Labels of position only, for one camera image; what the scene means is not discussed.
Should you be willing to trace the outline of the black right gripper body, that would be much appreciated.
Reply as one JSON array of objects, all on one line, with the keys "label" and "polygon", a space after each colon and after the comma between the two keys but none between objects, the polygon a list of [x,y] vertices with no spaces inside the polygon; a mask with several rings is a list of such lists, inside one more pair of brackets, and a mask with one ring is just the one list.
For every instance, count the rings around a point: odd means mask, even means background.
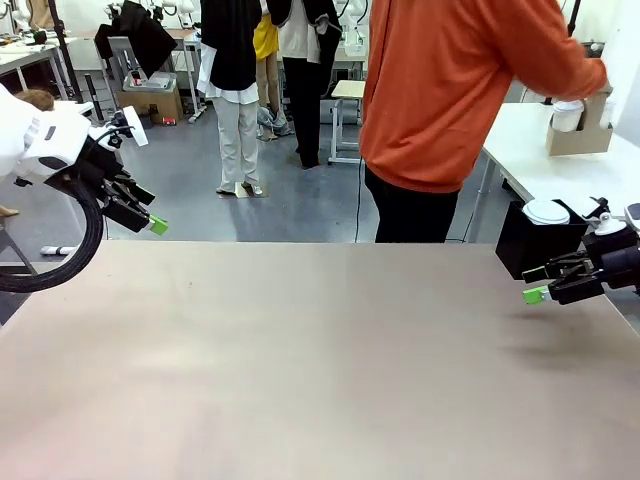
[{"label": "black right gripper body", "polygon": [[633,229],[582,239],[590,262],[588,292],[603,293],[603,285],[611,289],[634,286],[639,289],[639,236]]}]

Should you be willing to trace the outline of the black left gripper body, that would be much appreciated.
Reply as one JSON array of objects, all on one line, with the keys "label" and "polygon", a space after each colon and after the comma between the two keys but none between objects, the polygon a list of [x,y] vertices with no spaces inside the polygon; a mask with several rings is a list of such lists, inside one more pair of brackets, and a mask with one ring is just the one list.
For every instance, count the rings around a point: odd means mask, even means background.
[{"label": "black left gripper body", "polygon": [[71,175],[79,178],[89,192],[98,200],[105,200],[106,182],[113,182],[123,172],[123,164],[114,151],[85,142],[71,167]]}]

